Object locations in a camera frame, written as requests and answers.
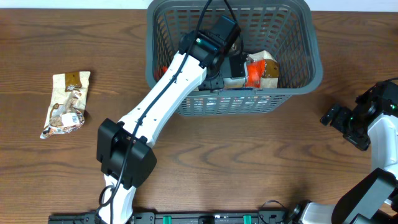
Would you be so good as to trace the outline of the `long orange biscuit pack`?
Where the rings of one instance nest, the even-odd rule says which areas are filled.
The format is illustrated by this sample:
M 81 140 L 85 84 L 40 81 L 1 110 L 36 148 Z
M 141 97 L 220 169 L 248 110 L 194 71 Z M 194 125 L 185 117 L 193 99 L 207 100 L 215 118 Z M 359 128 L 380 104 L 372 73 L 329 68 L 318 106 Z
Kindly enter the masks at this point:
M 195 91 L 275 88 L 279 66 L 273 59 L 227 58 L 215 76 L 206 79 Z

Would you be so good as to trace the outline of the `white cookie snack pouch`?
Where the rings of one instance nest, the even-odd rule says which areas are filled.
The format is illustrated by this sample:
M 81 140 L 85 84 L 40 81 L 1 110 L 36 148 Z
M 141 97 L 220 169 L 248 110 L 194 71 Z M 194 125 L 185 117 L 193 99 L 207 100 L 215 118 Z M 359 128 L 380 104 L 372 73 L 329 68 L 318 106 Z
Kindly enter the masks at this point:
M 277 88 L 279 63 L 266 50 L 249 54 L 246 59 L 247 81 L 245 87 L 255 89 Z

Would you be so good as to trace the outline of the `white brown snack pouch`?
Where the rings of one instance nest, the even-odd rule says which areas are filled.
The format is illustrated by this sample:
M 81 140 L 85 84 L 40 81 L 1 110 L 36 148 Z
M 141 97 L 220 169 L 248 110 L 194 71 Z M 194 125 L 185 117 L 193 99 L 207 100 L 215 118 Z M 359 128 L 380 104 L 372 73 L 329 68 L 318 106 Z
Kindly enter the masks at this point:
M 85 123 L 85 107 L 91 72 L 69 72 L 52 77 L 52 97 L 41 139 L 67 134 Z

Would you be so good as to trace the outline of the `Kleenex tissue multipack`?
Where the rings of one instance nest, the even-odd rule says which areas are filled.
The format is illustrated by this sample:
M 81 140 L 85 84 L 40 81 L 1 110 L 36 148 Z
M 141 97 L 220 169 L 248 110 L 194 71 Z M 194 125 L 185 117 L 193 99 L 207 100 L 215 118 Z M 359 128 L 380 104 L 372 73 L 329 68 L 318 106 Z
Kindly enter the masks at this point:
M 215 91 L 193 91 L 182 102 L 182 105 L 193 108 L 199 107 L 245 107 L 255 106 L 256 104 L 267 103 L 271 99 L 270 95 L 265 95 L 261 90 L 254 89 L 232 89 Z

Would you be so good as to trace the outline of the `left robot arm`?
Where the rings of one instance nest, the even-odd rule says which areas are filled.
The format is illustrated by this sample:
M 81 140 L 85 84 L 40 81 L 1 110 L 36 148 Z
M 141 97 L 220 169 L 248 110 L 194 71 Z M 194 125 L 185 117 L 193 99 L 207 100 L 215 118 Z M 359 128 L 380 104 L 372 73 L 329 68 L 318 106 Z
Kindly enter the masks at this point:
M 97 160 L 106 186 L 100 194 L 95 223 L 127 223 L 136 189 L 157 163 L 152 150 L 181 102 L 206 79 L 216 75 L 240 35 L 234 17 L 221 16 L 211 29 L 180 39 L 178 51 L 147 96 L 117 123 L 105 119 L 98 129 Z

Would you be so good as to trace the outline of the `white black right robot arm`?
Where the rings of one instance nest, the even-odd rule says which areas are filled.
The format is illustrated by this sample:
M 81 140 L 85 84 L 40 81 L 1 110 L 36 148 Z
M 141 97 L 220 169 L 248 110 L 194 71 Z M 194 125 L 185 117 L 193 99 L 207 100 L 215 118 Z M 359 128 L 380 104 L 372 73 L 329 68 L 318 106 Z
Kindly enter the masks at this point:
M 397 79 L 377 82 L 355 103 L 353 110 L 334 104 L 320 122 L 359 150 L 371 151 L 370 174 L 336 205 L 298 204 L 286 223 L 397 223 L 397 215 L 380 209 L 386 203 L 397 210 Z

